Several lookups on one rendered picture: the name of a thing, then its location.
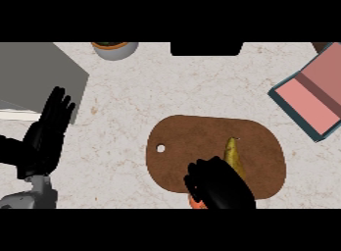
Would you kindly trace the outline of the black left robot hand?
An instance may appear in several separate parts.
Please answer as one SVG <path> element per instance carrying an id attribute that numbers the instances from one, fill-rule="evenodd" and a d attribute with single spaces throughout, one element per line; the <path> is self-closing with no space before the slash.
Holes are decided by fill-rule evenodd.
<path id="1" fill-rule="evenodd" d="M 32 123 L 23 140 L 0 134 L 0 163 L 16 167 L 17 179 L 47 176 L 54 171 L 74 109 L 71 96 L 56 86 L 40 119 Z"/>

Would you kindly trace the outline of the yellow squash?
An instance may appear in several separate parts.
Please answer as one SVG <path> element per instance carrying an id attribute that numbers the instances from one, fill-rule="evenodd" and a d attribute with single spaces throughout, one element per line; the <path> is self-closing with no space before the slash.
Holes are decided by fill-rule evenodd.
<path id="1" fill-rule="evenodd" d="M 233 137 L 229 138 L 226 150 L 224 150 L 224 161 L 232 166 L 241 178 L 245 178 L 245 170 L 239 160 L 239 151 L 236 139 Z"/>

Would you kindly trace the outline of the grey plant pot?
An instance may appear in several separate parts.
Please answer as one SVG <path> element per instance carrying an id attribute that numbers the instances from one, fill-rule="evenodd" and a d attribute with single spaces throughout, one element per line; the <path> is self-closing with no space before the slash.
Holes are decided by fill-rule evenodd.
<path id="1" fill-rule="evenodd" d="M 111 46 L 100 46 L 93 42 L 94 51 L 99 56 L 109 61 L 118 61 L 125 59 L 136 51 L 139 47 L 137 42 L 121 42 Z"/>

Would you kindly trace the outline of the pink and teal cardboard box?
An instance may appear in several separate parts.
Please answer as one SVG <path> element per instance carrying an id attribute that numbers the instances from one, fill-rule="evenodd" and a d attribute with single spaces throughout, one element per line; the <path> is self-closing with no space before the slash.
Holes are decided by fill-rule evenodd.
<path id="1" fill-rule="evenodd" d="M 316 56 L 267 95 L 317 142 L 341 126 L 341 42 L 312 46 Z"/>

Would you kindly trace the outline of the grey flat appliance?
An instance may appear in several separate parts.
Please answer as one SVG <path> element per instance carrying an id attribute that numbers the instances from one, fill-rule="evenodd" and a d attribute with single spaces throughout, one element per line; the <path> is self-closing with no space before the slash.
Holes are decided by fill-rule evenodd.
<path id="1" fill-rule="evenodd" d="M 75 123 L 88 76 L 51 42 L 0 42 L 0 120 L 35 122 L 59 86 L 75 103 Z"/>

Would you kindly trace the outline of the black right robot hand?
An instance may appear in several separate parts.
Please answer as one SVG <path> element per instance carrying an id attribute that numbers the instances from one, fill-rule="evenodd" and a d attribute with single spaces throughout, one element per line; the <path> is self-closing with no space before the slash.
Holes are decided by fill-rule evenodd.
<path id="1" fill-rule="evenodd" d="M 202 202 L 210 210 L 255 208 L 249 188 L 218 156 L 187 165 L 183 181 L 193 201 Z"/>

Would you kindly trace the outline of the orange vegetable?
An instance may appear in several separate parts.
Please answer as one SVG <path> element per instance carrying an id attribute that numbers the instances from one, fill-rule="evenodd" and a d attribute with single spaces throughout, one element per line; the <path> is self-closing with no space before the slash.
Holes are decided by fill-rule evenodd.
<path id="1" fill-rule="evenodd" d="M 193 200 L 190 194 L 187 194 L 187 199 L 189 199 L 189 205 L 192 209 L 208 209 L 202 201 L 196 202 Z"/>

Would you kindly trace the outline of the brown wooden cutting board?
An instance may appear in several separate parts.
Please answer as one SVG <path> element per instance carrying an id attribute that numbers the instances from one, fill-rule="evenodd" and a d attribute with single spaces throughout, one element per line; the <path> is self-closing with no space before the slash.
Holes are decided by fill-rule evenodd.
<path id="1" fill-rule="evenodd" d="M 245 183 L 255 199 L 270 198 L 286 178 L 286 164 L 279 141 L 257 122 L 241 119 L 170 116 L 155 125 L 146 147 L 146 166 L 158 186 L 186 193 L 183 177 L 198 159 L 224 158 L 230 138 L 238 140 Z"/>

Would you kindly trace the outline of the black rectangular object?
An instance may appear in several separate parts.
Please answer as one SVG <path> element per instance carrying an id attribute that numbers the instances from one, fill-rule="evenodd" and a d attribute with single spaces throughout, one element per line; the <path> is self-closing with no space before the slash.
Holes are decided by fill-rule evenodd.
<path id="1" fill-rule="evenodd" d="M 241 42 L 173 42 L 170 53 L 174 56 L 236 56 L 241 47 Z"/>

